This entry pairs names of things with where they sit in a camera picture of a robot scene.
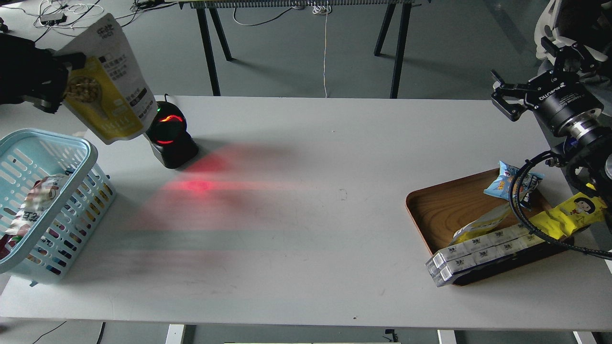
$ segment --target barcode scanner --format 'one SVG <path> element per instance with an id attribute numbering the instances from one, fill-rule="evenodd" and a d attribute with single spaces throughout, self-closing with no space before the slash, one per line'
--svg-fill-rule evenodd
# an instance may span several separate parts
<path id="1" fill-rule="evenodd" d="M 166 168 L 177 168 L 198 153 L 198 146 L 187 132 L 187 120 L 169 102 L 157 102 L 157 114 L 145 135 L 153 154 Z"/>

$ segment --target gray floor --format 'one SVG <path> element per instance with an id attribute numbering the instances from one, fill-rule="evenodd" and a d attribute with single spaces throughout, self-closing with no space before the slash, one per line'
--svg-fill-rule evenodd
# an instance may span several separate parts
<path id="1" fill-rule="evenodd" d="M 534 57 L 533 31 L 547 0 L 421 2 L 422 6 L 412 10 L 399 98 L 488 99 L 491 68 L 511 83 L 525 82 L 536 75 L 539 62 Z M 129 13 L 130 3 L 101 1 L 100 5 L 120 16 Z M 20 4 L 29 12 L 37 12 L 38 5 L 34 0 Z M 281 10 L 240 9 L 237 17 L 245 23 L 256 23 Z M 233 62 L 223 59 L 218 39 L 212 33 L 222 95 L 324 97 L 326 18 L 309 10 L 292 10 L 257 27 L 239 26 L 234 23 L 231 10 L 219 10 L 236 58 Z M 382 50 L 384 55 L 372 54 L 384 11 L 384 6 L 336 6 L 328 16 L 329 97 L 389 96 L 398 15 L 391 23 Z M 43 32 L 32 27 L 33 17 L 20 11 L 0 9 L 0 16 L 17 36 L 35 39 Z M 84 19 L 82 24 L 87 22 L 91 20 Z M 145 13 L 124 31 L 155 94 L 212 95 L 194 10 L 174 6 Z M 51 31 L 37 46 L 60 49 L 69 40 L 70 37 Z M 19 106 L 0 107 L 0 121 L 4 121 L 5 129 L 36 126 L 36 118 L 19 117 Z M 56 123 L 56 127 L 49 129 L 65 133 L 83 129 L 74 118 L 57 118 Z M 512 123 L 508 122 L 508 126 L 511 128 Z M 5 282 L 6 278 L 0 276 L 0 290 Z M 59 324 L 61 321 L 0 318 L 0 342 L 32 343 Z M 96 343 L 100 327 L 101 323 L 96 321 L 68 321 L 38 343 Z M 108 323 L 102 343 L 163 343 L 167 327 L 167 324 Z M 403 343 L 438 342 L 432 329 L 398 329 L 397 334 Z M 386 342 L 383 336 L 384 329 L 207 325 L 189 327 L 186 343 Z M 610 334 L 603 337 L 604 342 L 612 343 Z M 575 343 L 575 340 L 570 332 L 458 331 L 457 343 Z"/>

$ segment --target robotic arm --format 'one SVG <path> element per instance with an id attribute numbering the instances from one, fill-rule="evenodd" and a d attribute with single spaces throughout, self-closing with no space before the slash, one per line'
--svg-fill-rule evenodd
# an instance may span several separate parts
<path id="1" fill-rule="evenodd" d="M 24 101 L 47 113 L 55 113 L 64 98 L 68 68 L 80 69 L 83 53 L 53 56 L 28 39 L 0 34 L 0 104 Z"/>
<path id="2" fill-rule="evenodd" d="M 491 100 L 511 121 L 517 121 L 521 114 L 530 110 L 554 136 L 565 137 L 565 143 L 559 149 L 544 152 L 532 160 L 527 160 L 525 166 L 513 180 L 510 189 L 513 190 L 517 182 L 521 183 L 527 172 L 539 162 L 544 161 L 549 166 L 563 168 L 571 186 L 589 197 L 600 197 L 608 205 L 605 217 L 610 227 L 612 225 L 610 212 L 610 207 L 612 207 L 612 129 L 600 121 L 599 117 L 604 108 L 602 102 L 582 83 L 584 80 L 609 81 L 612 75 L 610 63 L 608 56 L 599 50 L 586 47 L 566 37 L 570 34 L 576 38 L 582 37 L 580 32 L 574 34 L 575 32 L 568 28 L 579 28 L 578 31 L 580 31 L 591 24 L 578 25 L 575 17 L 563 14 L 564 9 L 572 10 L 575 9 L 575 6 L 586 6 L 585 2 L 552 0 L 549 3 L 540 17 L 535 36 L 540 37 L 537 56 L 549 60 L 553 64 L 552 68 L 525 84 L 507 84 L 497 72 L 492 70 L 495 83 Z M 551 19 L 552 23 L 544 25 L 542 29 L 546 18 Z M 559 20 L 562 18 L 564 20 L 573 18 L 573 22 L 560 24 Z M 612 37 L 601 36 L 599 38 L 605 42 L 607 45 L 605 50 L 607 50 Z M 577 170 L 586 170 L 586 178 L 579 177 Z M 591 183 L 595 190 L 587 187 L 587 183 Z M 521 223 L 534 234 L 567 249 L 599 258 L 612 259 L 610 252 L 575 247 L 550 238 L 529 222 L 517 202 L 513 201 L 517 199 L 519 195 L 510 198 L 512 210 Z"/>

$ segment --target snack bag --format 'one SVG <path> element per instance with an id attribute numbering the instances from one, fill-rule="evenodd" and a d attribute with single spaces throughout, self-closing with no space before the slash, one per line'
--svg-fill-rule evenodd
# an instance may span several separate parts
<path id="1" fill-rule="evenodd" d="M 477 220 L 468 223 L 463 228 L 456 231 L 449 245 L 459 244 L 460 242 L 493 231 L 511 212 L 512 210 L 509 202 L 493 208 Z"/>
<path id="2" fill-rule="evenodd" d="M 86 62 L 82 69 L 70 72 L 63 104 L 106 144 L 144 133 L 157 103 L 112 14 L 56 54 L 70 53 L 84 53 Z"/>
<path id="3" fill-rule="evenodd" d="M 0 259 L 10 253 L 35 222 L 49 209 L 68 179 L 68 176 L 64 174 L 56 174 L 44 177 L 34 184 L 10 226 L 0 238 Z M 39 249 L 39 253 L 46 255 L 47 251 Z M 35 261 L 32 255 L 28 255 L 28 259 Z"/>
<path id="4" fill-rule="evenodd" d="M 604 221 L 605 208 L 606 204 L 599 197 L 589 198 L 579 192 L 553 209 L 543 211 L 529 220 L 549 236 L 561 239 L 595 222 Z"/>
<path id="5" fill-rule="evenodd" d="M 24 236 L 42 214 L 51 206 L 68 177 L 64 174 L 44 177 L 37 181 L 28 192 L 25 201 L 19 208 L 15 219 L 4 234 Z"/>
<path id="6" fill-rule="evenodd" d="M 510 196 L 510 183 L 512 179 L 517 174 L 519 168 L 514 167 L 512 165 L 508 165 L 502 161 L 499 162 L 499 177 L 495 179 L 489 187 L 487 187 L 484 192 L 493 197 L 503 198 L 505 200 L 509 200 Z M 520 204 L 530 209 L 529 205 L 529 193 L 537 188 L 540 184 L 540 181 L 544 178 L 544 175 L 541 173 L 528 173 L 525 179 L 523 180 L 523 185 L 521 185 L 520 193 L 523 195 L 523 198 L 520 201 Z"/>

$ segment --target wooden tray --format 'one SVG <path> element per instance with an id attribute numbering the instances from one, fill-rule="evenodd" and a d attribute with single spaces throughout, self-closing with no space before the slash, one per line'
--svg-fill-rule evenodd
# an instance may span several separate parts
<path id="1" fill-rule="evenodd" d="M 468 223 L 478 219 L 506 200 L 483 193 L 499 176 L 499 168 L 473 174 L 465 178 L 411 192 L 406 197 L 406 208 L 427 249 L 433 255 L 439 249 L 447 247 L 453 234 Z M 525 211 L 527 217 L 551 209 L 548 201 L 535 190 L 531 193 L 531 211 Z M 502 221 L 497 228 L 505 228 L 518 223 L 514 214 Z M 573 243 L 573 237 L 566 239 Z M 556 245 L 541 243 L 521 251 L 501 261 L 473 270 L 461 276 L 453 284 L 466 285 L 499 274 L 515 267 L 546 258 L 563 252 L 565 249 Z"/>
<path id="2" fill-rule="evenodd" d="M 483 193 L 498 176 L 499 168 L 417 190 L 406 197 L 406 208 L 432 255 L 447 247 L 453 234 L 461 227 L 496 206 L 507 203 L 506 200 Z M 531 193 L 531 205 L 532 210 L 525 211 L 528 217 L 551 209 L 538 190 Z M 516 217 L 510 214 L 498 228 L 517 223 Z"/>

